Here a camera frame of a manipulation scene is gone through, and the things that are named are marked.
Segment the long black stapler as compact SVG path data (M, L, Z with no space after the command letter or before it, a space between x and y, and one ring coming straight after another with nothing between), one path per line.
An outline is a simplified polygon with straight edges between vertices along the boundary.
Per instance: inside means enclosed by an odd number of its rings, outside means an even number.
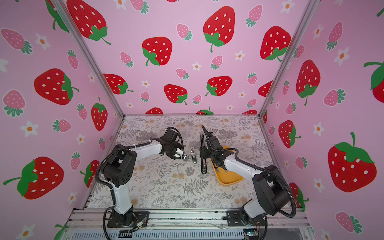
M201 173L206 174L207 173L207 161L206 161L206 145L205 145L205 136L200 136L200 158L201 158Z

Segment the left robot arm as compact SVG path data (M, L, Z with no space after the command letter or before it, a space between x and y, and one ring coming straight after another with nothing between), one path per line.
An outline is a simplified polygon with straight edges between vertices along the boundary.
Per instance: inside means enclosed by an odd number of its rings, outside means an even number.
M163 136L145 143L116 145L95 172L95 181L107 186L112 196L113 206L106 211L112 211L112 219L124 227L135 221L128 182L133 176L136 161L154 155L166 155L172 160L187 161L181 133L174 127L168 127Z

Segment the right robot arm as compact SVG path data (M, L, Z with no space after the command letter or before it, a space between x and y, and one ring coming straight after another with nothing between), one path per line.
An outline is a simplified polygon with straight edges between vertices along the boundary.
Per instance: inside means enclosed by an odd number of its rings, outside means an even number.
M238 149L224 149L213 132L205 127L202 129L206 147L201 148L201 156L210 159L215 170L234 172L254 185L256 198L240 208L240 219L245 225L253 224L258 217L277 213L288 218L296 216L294 195L277 167L270 165L262 168L241 160Z

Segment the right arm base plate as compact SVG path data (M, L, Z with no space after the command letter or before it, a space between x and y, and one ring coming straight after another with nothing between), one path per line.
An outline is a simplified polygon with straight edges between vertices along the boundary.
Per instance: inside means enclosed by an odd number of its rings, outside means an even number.
M237 210L227 211L223 220L227 221L229 227L264 227L268 219L264 215L249 218L245 212Z

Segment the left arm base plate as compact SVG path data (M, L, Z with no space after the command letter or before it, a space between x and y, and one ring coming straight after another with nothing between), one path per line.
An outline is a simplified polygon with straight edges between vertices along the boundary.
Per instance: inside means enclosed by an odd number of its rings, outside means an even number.
M108 220L108 228L133 228L138 223L142 223L141 227L147 226L150 212L132 212L121 215L113 212Z

